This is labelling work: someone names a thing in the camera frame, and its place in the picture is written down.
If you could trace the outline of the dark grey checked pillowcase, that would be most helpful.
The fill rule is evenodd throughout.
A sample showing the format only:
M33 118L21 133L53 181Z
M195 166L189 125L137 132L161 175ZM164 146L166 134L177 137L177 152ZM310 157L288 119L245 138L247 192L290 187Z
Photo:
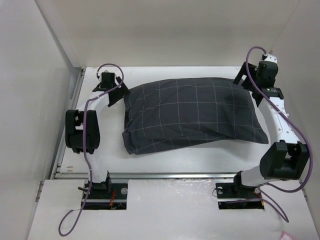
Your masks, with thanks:
M124 98L123 144L130 155L222 140L269 142L248 90L219 77L165 79Z

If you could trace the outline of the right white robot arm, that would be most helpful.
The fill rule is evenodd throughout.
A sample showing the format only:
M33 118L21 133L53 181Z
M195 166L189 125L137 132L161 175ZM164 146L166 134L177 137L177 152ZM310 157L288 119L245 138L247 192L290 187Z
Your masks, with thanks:
M284 95L274 86L277 73L277 61L272 57L258 65L244 62L234 79L234 84L252 93L270 137L270 147L259 165L235 175L231 190L237 197L269 182L298 180L310 157L307 145L299 140L286 120Z

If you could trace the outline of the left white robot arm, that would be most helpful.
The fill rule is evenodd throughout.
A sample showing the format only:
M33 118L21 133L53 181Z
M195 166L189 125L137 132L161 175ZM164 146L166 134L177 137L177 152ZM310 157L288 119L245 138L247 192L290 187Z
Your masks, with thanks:
M75 154L83 154L88 167L89 193L95 192L104 199L112 193L112 181L98 156L101 143L99 116L104 108L128 96L130 91L124 84L124 75L104 71L98 79L99 83L88 100L79 108L66 111L65 144Z

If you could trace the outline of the pink object in corner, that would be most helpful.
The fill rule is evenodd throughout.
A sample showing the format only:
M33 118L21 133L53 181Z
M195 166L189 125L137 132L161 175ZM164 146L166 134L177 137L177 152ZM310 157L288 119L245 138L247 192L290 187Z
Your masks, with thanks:
M283 231L281 233L280 240L296 240L296 239L288 232Z

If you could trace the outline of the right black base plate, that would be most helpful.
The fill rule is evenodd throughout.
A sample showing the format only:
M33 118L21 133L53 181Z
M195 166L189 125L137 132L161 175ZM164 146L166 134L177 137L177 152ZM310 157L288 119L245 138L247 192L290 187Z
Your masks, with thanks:
M235 187L233 182L218 182L212 194L218 199L219 210L264 210L261 194L255 187Z

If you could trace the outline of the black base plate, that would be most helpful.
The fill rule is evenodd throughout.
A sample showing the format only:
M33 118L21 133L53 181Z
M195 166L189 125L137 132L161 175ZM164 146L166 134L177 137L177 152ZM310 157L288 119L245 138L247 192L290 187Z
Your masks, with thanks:
M84 210L126 210L127 183L93 183Z
M264 210L261 194L255 187L235 187L233 182L218 182L212 194L218 199L219 210Z

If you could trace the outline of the aluminium rail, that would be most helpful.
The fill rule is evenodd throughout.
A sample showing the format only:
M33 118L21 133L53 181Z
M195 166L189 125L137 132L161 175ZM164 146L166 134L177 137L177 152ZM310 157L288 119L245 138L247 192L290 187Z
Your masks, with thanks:
M236 175L235 172L226 173L127 173L127 172L114 172L110 173L109 176L112 179L232 179ZM58 180L69 180L69 179L87 179L88 175L86 173L61 173L58 172L54 175L54 179Z

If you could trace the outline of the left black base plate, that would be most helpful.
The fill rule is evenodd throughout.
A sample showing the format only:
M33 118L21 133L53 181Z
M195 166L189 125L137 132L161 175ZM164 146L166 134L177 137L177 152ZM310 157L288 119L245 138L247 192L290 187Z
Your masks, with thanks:
M84 210L126 210L127 183L93 183Z

